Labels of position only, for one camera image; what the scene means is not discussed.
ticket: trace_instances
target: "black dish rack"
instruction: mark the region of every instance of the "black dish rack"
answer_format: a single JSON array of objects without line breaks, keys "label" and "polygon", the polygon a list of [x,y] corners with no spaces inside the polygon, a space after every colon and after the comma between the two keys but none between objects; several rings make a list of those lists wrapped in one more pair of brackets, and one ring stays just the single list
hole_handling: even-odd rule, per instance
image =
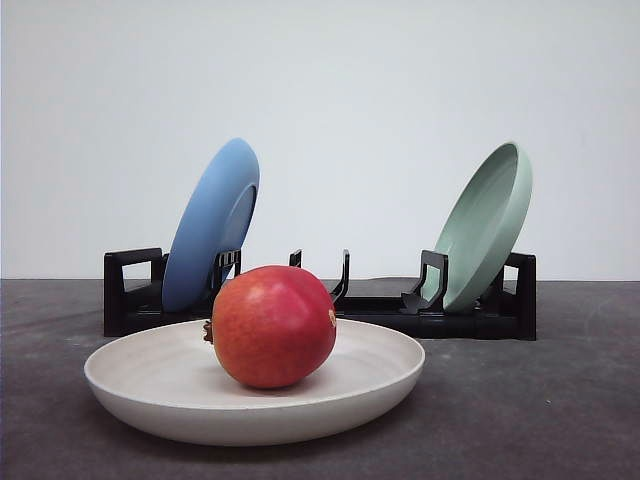
[{"label": "black dish rack", "polygon": [[[104,256],[104,335],[118,337],[149,328],[211,317],[213,301],[223,284],[224,273],[231,268],[240,274],[241,251],[219,253],[211,269],[211,288],[202,300],[182,312],[162,309],[162,281],[169,254],[160,248],[109,252]],[[147,284],[125,289],[123,267],[151,262]],[[444,311],[447,292],[447,255],[423,250],[420,277],[412,288],[397,296],[349,296],[348,250],[343,251],[342,275],[330,291],[336,316],[382,325],[416,338],[536,339],[536,257],[511,253],[475,306],[464,314]],[[302,266],[302,251],[289,256],[289,265]],[[438,291],[427,301],[421,296],[428,271],[439,275]],[[504,286],[504,267],[518,270],[515,291]]]}]

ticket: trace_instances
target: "dark gray surface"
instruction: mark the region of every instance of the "dark gray surface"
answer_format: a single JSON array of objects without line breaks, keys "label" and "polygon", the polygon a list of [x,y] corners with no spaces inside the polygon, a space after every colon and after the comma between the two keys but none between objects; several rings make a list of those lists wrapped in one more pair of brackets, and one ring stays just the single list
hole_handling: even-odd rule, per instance
[{"label": "dark gray surface", "polygon": [[542,282],[537,342],[425,340],[388,414],[261,448],[171,442],[107,413],[82,373],[109,341],[101,288],[2,282],[3,479],[639,478],[640,283]]}]

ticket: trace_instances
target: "light blue plate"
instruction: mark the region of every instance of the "light blue plate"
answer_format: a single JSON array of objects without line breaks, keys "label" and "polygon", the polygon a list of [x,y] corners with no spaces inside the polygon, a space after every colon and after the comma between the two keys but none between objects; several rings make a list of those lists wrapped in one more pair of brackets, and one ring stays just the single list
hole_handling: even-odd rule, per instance
[{"label": "light blue plate", "polygon": [[216,255],[242,247],[259,183],[258,159],[240,138],[211,160],[173,239],[162,283],[165,311],[177,312],[200,301],[210,288]]}]

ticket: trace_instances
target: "red pomegranate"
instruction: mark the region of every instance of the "red pomegranate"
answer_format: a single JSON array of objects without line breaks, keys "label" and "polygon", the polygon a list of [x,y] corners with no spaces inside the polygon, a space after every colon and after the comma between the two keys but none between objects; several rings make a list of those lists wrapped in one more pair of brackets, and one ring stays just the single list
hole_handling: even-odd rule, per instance
[{"label": "red pomegranate", "polygon": [[298,267],[260,267],[230,280],[216,297],[211,320],[222,367],[257,388],[306,377],[324,363],[336,339],[329,293]]}]

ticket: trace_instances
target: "mint green plate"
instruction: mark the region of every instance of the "mint green plate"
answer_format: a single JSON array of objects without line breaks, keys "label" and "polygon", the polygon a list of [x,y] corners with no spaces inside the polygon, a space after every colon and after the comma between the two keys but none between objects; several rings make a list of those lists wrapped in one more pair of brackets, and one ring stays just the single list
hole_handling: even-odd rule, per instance
[{"label": "mint green plate", "polygon": [[[505,143],[480,166],[453,207],[435,251],[449,256],[444,309],[464,312],[496,277],[518,238],[531,200],[532,172],[526,154]],[[422,296],[438,290],[429,268]]]}]

